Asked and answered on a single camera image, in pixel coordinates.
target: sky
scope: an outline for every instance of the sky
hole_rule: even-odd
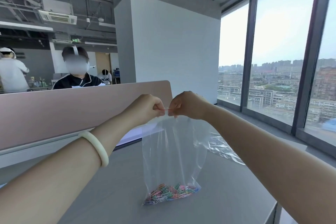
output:
[[[252,64],[303,59],[313,0],[258,0]],[[221,19],[219,66],[244,64],[248,4]],[[330,0],[319,58],[336,58],[336,0]]]

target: wooden door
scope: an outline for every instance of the wooden door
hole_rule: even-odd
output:
[[[104,69],[111,72],[110,54],[96,52],[97,73],[100,74]]]

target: white t-shirt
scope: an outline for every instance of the white t-shirt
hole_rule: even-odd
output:
[[[0,80],[2,87],[7,93],[25,92],[29,89],[23,73],[29,69],[23,62],[12,58],[0,59]]]
[[[108,73],[107,75],[103,75],[102,73],[100,73],[98,75],[98,78],[101,79],[103,83],[105,83],[105,85],[112,84],[112,75],[110,73]]]

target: ceiling air conditioner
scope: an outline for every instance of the ceiling air conditioner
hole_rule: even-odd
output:
[[[72,44],[71,40],[53,39],[52,41],[55,44]]]
[[[60,22],[66,24],[77,24],[77,16],[69,14],[59,14],[54,12],[39,10],[39,13],[44,21],[48,22]]]

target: zip lock bag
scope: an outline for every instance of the zip lock bag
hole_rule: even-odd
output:
[[[164,116],[147,123],[142,137],[143,205],[188,197],[200,190],[196,179],[209,145],[210,125],[186,116]]]

